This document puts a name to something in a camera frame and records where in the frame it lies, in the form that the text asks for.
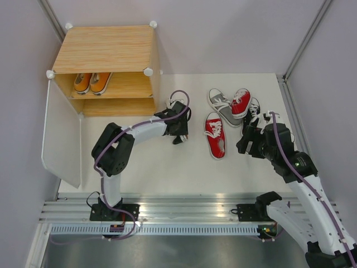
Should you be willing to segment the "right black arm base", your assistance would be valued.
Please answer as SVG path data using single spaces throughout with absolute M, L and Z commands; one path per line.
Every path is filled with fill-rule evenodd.
M 269 222 L 268 225 L 258 227 L 257 237 L 262 242 L 273 242 L 281 235 L 281 231 L 278 223 L 268 216 L 267 207 L 277 200 L 282 200 L 278 193 L 267 192 L 256 197 L 255 203 L 237 204 L 230 212 L 238 216 L 239 222 Z

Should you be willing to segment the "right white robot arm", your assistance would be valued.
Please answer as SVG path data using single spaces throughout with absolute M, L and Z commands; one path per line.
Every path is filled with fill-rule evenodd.
M 309 267 L 356 267 L 356 241 L 329 202 L 313 161 L 295 149 L 285 124 L 246 126 L 237 149 L 240 154 L 267 159 L 310 220 L 303 221 L 276 192 L 267 192 L 253 204 L 237 205 L 240 221 L 276 222 L 302 248 Z

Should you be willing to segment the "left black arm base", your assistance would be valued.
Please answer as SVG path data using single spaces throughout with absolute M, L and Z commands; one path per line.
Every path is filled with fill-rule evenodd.
M 90 208 L 90 221 L 120 222 L 110 225 L 110 233 L 121 235 L 134 231 L 139 216 L 139 204 L 123 203 L 121 199 L 113 209 L 110 209 L 101 200 L 99 192 L 92 192 L 86 199 L 86 205 Z

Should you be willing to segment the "black sneaker orange sole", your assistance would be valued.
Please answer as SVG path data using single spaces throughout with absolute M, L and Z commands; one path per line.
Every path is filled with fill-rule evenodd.
M 184 143 L 188 140 L 188 138 L 189 138 L 188 135 L 178 135 L 173 139 L 172 144 L 178 145 L 178 144 Z

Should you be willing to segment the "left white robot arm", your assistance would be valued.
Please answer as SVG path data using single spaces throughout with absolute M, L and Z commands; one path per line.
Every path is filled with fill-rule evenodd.
M 188 135 L 190 117 L 191 109 L 176 100 L 146 121 L 127 127 L 110 123 L 105 127 L 91 151 L 94 170 L 100 175 L 104 217 L 109 221 L 121 217 L 120 174 L 128 165 L 133 147 L 161 136 L 173 136 L 174 144 L 182 143 Z

